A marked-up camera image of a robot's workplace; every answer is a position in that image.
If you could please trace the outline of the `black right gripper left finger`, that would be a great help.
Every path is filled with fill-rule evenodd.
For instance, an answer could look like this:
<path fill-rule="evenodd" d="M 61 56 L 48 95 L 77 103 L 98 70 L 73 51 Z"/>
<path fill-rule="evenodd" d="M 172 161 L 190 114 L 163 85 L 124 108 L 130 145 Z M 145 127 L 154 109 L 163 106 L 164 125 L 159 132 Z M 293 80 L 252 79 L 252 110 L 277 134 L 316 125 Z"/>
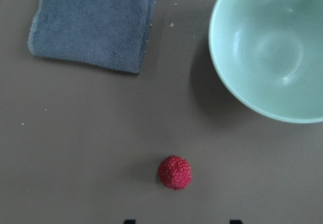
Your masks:
<path fill-rule="evenodd" d="M 126 219 L 124 220 L 123 224 L 136 224 L 135 219 Z"/>

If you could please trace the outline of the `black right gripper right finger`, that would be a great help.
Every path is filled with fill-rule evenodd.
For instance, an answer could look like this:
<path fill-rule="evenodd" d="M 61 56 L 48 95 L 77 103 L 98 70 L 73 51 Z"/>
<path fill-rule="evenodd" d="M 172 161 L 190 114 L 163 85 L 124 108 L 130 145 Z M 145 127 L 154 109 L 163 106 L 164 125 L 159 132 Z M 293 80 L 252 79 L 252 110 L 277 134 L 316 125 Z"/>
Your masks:
<path fill-rule="evenodd" d="M 229 224 L 243 224 L 243 221 L 240 219 L 231 219 Z"/>

